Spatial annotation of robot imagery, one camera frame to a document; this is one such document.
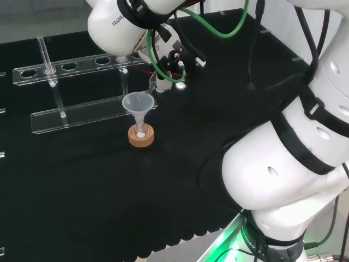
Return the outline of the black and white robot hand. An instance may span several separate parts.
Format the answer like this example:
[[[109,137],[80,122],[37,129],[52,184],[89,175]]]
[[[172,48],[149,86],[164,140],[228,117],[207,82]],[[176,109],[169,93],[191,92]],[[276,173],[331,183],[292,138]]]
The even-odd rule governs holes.
[[[160,74],[155,68],[151,72],[150,89],[155,89],[158,93],[164,93],[169,91],[173,86],[179,90],[183,90],[187,87],[185,78],[183,78],[183,71],[185,71],[185,58],[193,58],[193,56],[187,52],[184,47],[178,50],[171,50],[167,56],[163,56],[157,59],[151,48],[151,54],[154,62],[157,64]]]

